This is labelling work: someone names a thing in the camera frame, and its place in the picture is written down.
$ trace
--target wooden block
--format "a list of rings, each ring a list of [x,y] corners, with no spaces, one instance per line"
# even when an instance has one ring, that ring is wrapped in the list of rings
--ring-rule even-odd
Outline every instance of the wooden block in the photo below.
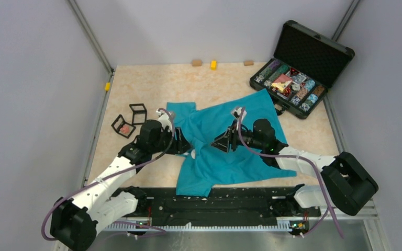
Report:
[[[250,66],[250,65],[253,65],[253,60],[244,61],[244,66]]]
[[[216,60],[212,60],[212,62],[210,63],[210,69],[212,71],[216,70]]]
[[[193,67],[195,67],[195,66],[201,66],[201,65],[203,65],[203,62],[202,62],[200,59],[193,59],[193,60],[192,60],[192,66],[193,66]]]

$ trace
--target black briefcase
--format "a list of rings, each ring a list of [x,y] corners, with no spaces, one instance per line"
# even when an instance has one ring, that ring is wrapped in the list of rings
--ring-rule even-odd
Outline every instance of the black briefcase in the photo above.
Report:
[[[317,107],[355,52],[290,20],[283,25],[270,59],[250,78],[255,90],[266,88],[274,104],[306,119]]]

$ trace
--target beige floor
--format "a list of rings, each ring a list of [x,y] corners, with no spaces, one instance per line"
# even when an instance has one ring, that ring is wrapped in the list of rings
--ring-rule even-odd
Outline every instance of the beige floor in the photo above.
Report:
[[[202,109],[235,100],[255,93],[249,86],[249,78],[263,65],[264,63],[255,63],[254,66],[218,63],[216,71],[210,70],[208,64],[201,67],[192,67],[190,64],[118,66],[89,180],[102,173],[119,150],[139,132],[137,128],[130,139],[125,139],[110,127],[119,114],[130,121],[132,113],[129,104],[144,103],[148,110],[148,118],[153,119],[157,118],[155,111],[160,107],[165,108],[167,102],[196,102],[197,109]],[[306,120],[300,120],[288,112],[279,118],[290,146],[318,154],[338,154],[323,103],[320,103]],[[182,157],[165,155],[146,166],[124,185],[175,187],[183,160]],[[316,180],[299,174],[297,177],[273,178],[228,186],[294,186],[299,183],[316,184]]]

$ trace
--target gray wall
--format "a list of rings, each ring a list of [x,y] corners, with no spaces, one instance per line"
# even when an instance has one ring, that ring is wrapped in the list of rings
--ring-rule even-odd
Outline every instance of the gray wall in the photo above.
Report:
[[[365,0],[340,42],[356,56],[330,93],[349,150],[379,184],[374,197],[402,250],[402,1]]]
[[[50,250],[53,203],[76,189],[108,75],[65,1],[0,1],[0,250]]]
[[[289,19],[331,36],[351,0],[78,0],[112,65],[267,61]]]

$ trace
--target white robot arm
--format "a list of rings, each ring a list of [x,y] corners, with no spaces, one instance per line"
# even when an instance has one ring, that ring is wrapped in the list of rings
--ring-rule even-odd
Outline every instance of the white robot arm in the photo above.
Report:
[[[114,192],[127,179],[139,172],[140,168],[132,167],[152,162],[154,153],[183,154],[191,148],[181,129],[172,129],[172,118],[167,113],[159,114],[158,120],[147,120],[142,125],[134,141],[121,149],[87,189],[57,206],[52,213],[50,226],[53,237],[73,251],[87,250],[105,227],[133,213],[139,200],[146,199],[145,193],[135,187],[114,196]]]
[[[243,145],[261,150],[261,159],[269,166],[279,169],[295,170],[317,178],[314,164],[321,175],[333,205],[348,215],[356,215],[378,191],[378,185],[363,166],[350,153],[338,156],[323,156],[297,150],[276,139],[275,129],[267,119],[258,119],[253,130],[239,128],[237,119],[243,119],[245,109],[237,107],[232,111],[235,117],[225,133],[217,136],[211,146],[224,152],[235,151]],[[319,186],[302,186],[294,198],[302,208],[327,206]]]

